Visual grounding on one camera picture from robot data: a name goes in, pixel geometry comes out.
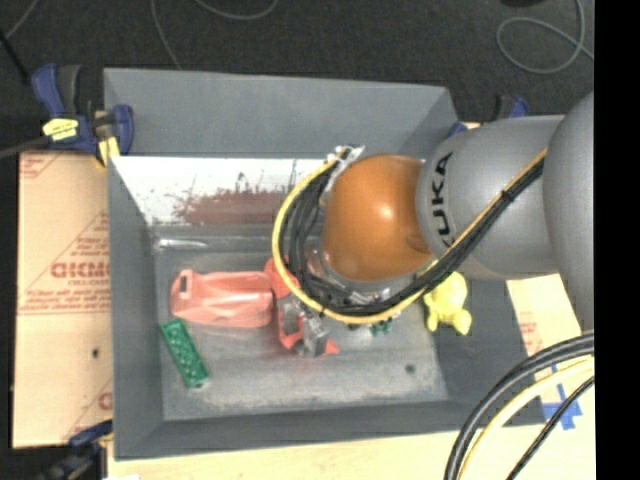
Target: black carpet floor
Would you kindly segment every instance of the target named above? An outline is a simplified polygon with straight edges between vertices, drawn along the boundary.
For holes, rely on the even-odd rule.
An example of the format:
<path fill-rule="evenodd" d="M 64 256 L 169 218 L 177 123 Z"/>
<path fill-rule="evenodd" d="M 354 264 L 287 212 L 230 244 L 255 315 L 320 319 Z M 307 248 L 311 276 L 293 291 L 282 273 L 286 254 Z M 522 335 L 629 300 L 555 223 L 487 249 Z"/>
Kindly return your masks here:
<path fill-rule="evenodd" d="M 32 1 L 0 0 L 0 28 L 27 72 L 81 64 L 81 105 L 101 104 L 105 66 L 438 85 L 465 121 L 490 120 L 500 95 L 524 97 L 534 114 L 563 114 L 594 89 L 595 0 L 199 0 L 243 19 L 195 0 L 39 0 L 22 20 Z M 497 40 L 512 18 L 539 20 L 568 38 L 539 24 L 509 24 L 500 37 L 524 64 L 517 66 Z M 0 47 L 0 149 L 38 136 L 42 117 Z M 9 450 L 15 179 L 15 158 L 0 160 L 1 480 L 26 478 L 64 453 Z"/>

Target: blue marking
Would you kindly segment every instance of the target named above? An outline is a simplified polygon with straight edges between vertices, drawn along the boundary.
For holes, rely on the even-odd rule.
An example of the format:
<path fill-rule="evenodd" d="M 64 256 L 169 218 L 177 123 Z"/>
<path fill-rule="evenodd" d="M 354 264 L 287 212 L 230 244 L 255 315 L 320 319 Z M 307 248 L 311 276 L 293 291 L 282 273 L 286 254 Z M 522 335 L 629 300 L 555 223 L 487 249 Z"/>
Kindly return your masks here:
<path fill-rule="evenodd" d="M 553 373 L 558 371 L 558 368 L 556 367 L 555 364 L 551 366 L 551 371 Z M 553 413 L 555 413 L 560 407 L 560 404 L 562 404 L 562 402 L 567 399 L 567 396 L 565 395 L 565 392 L 564 392 L 564 388 L 562 387 L 561 384 L 558 384 L 558 395 L 560 396 L 560 402 L 545 402 L 542 404 L 542 412 L 544 413 L 544 417 L 546 419 L 551 418 L 551 416 L 553 416 Z M 569 429 L 576 428 L 576 425 L 573 422 L 573 418 L 575 416 L 582 416 L 582 410 L 580 409 L 580 406 L 578 405 L 577 400 L 573 402 L 569 406 L 569 408 L 565 411 L 565 413 L 561 416 L 560 424 L 562 425 L 562 430 L 569 430 Z"/>

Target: pink plastic object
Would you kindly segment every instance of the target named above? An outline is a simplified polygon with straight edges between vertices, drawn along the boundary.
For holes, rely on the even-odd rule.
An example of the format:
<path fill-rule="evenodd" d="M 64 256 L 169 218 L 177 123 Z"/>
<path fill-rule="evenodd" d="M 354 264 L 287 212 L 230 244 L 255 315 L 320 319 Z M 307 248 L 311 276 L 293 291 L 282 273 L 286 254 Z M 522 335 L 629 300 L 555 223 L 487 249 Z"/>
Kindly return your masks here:
<path fill-rule="evenodd" d="M 183 270 L 171 285 L 171 313 L 189 322 L 262 327 L 273 317 L 271 278 L 264 272 Z"/>

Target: yellow cable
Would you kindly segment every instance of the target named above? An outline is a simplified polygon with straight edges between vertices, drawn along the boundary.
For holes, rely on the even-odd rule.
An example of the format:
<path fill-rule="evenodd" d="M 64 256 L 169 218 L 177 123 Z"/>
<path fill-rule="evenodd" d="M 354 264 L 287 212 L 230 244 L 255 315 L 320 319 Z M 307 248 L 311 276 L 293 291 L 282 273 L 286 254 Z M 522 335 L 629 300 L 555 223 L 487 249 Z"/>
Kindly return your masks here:
<path fill-rule="evenodd" d="M 296 197 L 298 197 L 300 192 L 302 192 L 307 187 L 307 185 L 309 185 L 309 183 L 311 183 L 311 181 L 313 181 L 315 178 L 317 178 L 318 176 L 320 176 L 321 174 L 326 172 L 328 169 L 330 169 L 333 165 L 335 165 L 339 161 L 339 155 L 342 152 L 344 152 L 345 149 L 346 148 L 343 148 L 342 150 L 340 150 L 337 153 L 335 158 L 333 158 L 329 162 L 326 162 L 325 164 L 323 164 L 322 166 L 317 168 L 315 171 L 313 171 L 311 174 L 306 176 L 300 183 L 298 183 L 291 190 L 291 192 L 289 192 L 289 194 L 285 198 L 284 202 L 280 206 L 280 210 L 278 211 L 278 214 L 276 216 L 276 219 L 275 219 L 275 222 L 274 222 L 274 225 L 273 225 L 273 233 L 271 235 L 271 252 L 272 252 L 272 255 L 273 255 L 274 266 L 275 266 L 276 270 L 278 271 L 278 273 L 280 274 L 280 277 L 282 278 L 284 283 L 291 290 L 291 292 L 296 297 L 298 297 L 298 299 L 300 299 L 304 304 L 306 304 L 308 307 L 310 307 L 311 309 L 313 309 L 313 310 L 315 310 L 317 312 L 323 313 L 323 314 L 327 315 L 328 317 L 333 318 L 334 320 L 337 320 L 337 321 L 345 323 L 345 324 L 355 324 L 355 325 L 375 324 L 377 322 L 381 322 L 383 320 L 386 320 L 386 319 L 394 316 L 395 314 L 400 313 L 401 311 L 404 311 L 406 308 L 411 306 L 411 304 L 413 304 L 416 300 L 418 300 L 424 294 L 425 290 L 424 289 L 420 289 L 420 290 L 416 291 L 414 294 L 412 294 L 409 297 L 407 297 L 406 299 L 404 299 L 403 301 L 401 301 L 398 304 L 396 304 L 395 306 L 392 306 L 391 308 L 389 308 L 389 309 L 387 309 L 387 310 L 385 310 L 385 311 L 383 311 L 381 313 L 376 313 L 375 315 L 363 315 L 363 316 L 343 315 L 341 313 L 337 313 L 335 311 L 332 311 L 329 308 L 323 307 L 322 304 L 320 304 L 317 301 L 313 300 L 302 289 L 300 289 L 298 286 L 296 286 L 296 284 L 290 279 L 290 277 L 289 277 L 290 276 L 290 272 L 287 270 L 286 266 L 284 265 L 284 261 L 282 260 L 282 257 L 280 256 L 279 237 L 280 237 L 280 233 L 281 233 L 281 230 L 282 230 L 282 225 L 284 223 L 284 217 L 285 217 L 289 207 L 291 206 L 293 201 L 296 199 Z M 503 191 L 509 190 L 535 163 L 540 161 L 540 159 L 544 158 L 546 153 L 547 153 L 547 148 L 543 149 L 540 153 L 538 153 L 536 155 L 536 157 L 531 162 L 529 162 L 529 164 L 524 169 L 522 169 L 520 171 L 520 173 L 515 178 L 513 178 L 513 180 L 510 183 L 508 183 L 505 186 Z M 451 247 L 449 247 L 447 249 L 447 251 L 443 255 L 443 258 L 446 257 L 447 254 L 455 246 L 457 246 L 457 244 L 461 240 L 463 240 L 473 230 L 473 228 L 477 225 L 478 221 L 480 219 L 482 219 L 490 211 L 491 207 L 495 203 L 497 203 L 498 200 L 501 197 L 502 197 L 502 192 L 498 193 L 491 200 L 491 202 L 473 220 L 473 222 L 471 222 L 471 224 L 469 224 L 469 226 L 467 226 L 467 228 L 462 232 L 462 234 L 458 237 L 458 239 L 451 245 Z M 424 270 L 423 272 L 421 272 L 420 274 L 424 275 L 427 272 L 429 272 L 435 266 L 436 263 L 437 262 L 435 262 L 435 261 L 432 262 L 429 265 L 429 267 L 427 267 L 427 269 Z"/>
<path fill-rule="evenodd" d="M 593 357 L 584 359 L 577 363 L 573 363 L 572 365 L 567 366 L 566 368 L 563 368 L 562 370 L 552 373 L 551 375 L 548 375 L 547 377 L 537 381 L 535 384 L 532 384 L 527 389 L 523 390 L 517 396 L 512 398 L 511 401 L 491 419 L 487 426 L 480 431 L 478 438 L 469 449 L 469 452 L 464 462 L 462 463 L 460 474 L 458 475 L 458 480 L 463 480 L 470 475 L 469 472 L 473 468 L 476 457 L 478 456 L 480 449 L 487 443 L 489 437 L 495 434 L 498 429 L 500 429 L 505 423 L 513 418 L 513 416 L 517 414 L 525 405 L 531 402 L 531 400 L 533 400 L 537 396 L 540 396 L 545 389 L 560 384 L 568 377 L 584 374 L 586 372 L 590 372 L 590 375 L 593 375 L 594 367 L 595 359 Z"/>

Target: yellow rubber duck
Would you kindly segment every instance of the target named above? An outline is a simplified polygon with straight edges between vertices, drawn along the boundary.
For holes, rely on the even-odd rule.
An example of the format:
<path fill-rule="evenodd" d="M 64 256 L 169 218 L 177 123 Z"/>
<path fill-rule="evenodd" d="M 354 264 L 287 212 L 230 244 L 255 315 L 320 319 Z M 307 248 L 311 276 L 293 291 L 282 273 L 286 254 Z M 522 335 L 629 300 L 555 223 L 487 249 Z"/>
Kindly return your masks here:
<path fill-rule="evenodd" d="M 462 274 L 452 272 L 447 279 L 440 283 L 423 297 L 429 308 L 427 328 L 434 332 L 438 324 L 451 325 L 462 335 L 469 333 L 471 328 L 471 313 L 463 308 L 467 299 L 467 282 Z"/>

